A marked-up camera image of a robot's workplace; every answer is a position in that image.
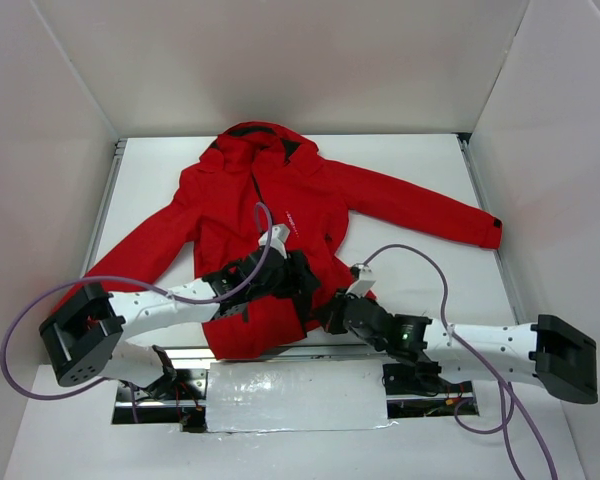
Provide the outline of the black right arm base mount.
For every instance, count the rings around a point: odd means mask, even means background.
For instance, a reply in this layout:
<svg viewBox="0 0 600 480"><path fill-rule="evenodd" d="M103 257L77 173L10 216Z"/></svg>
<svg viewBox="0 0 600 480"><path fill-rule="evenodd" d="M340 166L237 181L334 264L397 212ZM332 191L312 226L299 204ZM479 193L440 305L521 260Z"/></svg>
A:
<svg viewBox="0 0 600 480"><path fill-rule="evenodd" d="M419 379L413 368L400 363L385 363L382 381L389 419L479 414L471 382L450 384L436 378Z"/></svg>

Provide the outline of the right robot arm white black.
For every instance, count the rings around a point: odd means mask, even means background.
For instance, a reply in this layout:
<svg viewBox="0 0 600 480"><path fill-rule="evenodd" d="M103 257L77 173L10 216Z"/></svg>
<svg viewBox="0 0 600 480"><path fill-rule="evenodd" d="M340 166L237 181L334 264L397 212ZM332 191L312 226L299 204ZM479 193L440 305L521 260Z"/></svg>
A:
<svg viewBox="0 0 600 480"><path fill-rule="evenodd" d="M339 292L313 316L328 333L351 333L405 365L427 392L487 380L496 372L565 402L598 401L596 342L554 315L513 326L445 326L426 316L391 314L372 299Z"/></svg>

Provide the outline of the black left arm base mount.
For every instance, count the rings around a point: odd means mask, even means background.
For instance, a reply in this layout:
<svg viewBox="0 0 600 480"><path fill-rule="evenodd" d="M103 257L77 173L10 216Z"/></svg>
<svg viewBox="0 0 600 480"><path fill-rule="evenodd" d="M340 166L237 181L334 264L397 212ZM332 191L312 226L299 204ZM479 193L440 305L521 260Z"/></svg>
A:
<svg viewBox="0 0 600 480"><path fill-rule="evenodd" d="M147 388L120 381L111 423L173 424L183 432L206 432L208 370L178 369L165 349L153 346L152 350L161 376Z"/></svg>

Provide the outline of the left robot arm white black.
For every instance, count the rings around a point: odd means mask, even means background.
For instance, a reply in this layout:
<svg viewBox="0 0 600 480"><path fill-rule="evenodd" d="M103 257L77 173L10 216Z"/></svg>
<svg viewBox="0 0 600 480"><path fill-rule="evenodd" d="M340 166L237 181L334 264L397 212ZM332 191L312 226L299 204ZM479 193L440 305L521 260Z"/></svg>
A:
<svg viewBox="0 0 600 480"><path fill-rule="evenodd" d="M105 377L162 399L176 386L166 353L157 346L134 345L132 338L229 317L269 296L292 300L298 315L305 317L319 285L301 251L281 253L261 247L170 290L150 285L140 292L114 292L91 281L51 314L39 333L59 386L74 387Z"/></svg>

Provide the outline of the red hooded jacket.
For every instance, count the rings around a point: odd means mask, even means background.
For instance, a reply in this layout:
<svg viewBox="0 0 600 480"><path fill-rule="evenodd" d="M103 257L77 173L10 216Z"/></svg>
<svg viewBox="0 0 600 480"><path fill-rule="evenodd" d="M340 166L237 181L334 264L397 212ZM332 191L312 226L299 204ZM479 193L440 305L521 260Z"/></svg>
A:
<svg viewBox="0 0 600 480"><path fill-rule="evenodd" d="M91 269L108 290L156 281L186 243L204 276L249 254L266 223L289 228L287 247L304 253L320 287L314 308L352 280L337 257L358 212L453 242L496 249L499 219L415 184L328 160L311 140L283 126L246 122L221 133L184 169L171 202Z"/></svg>

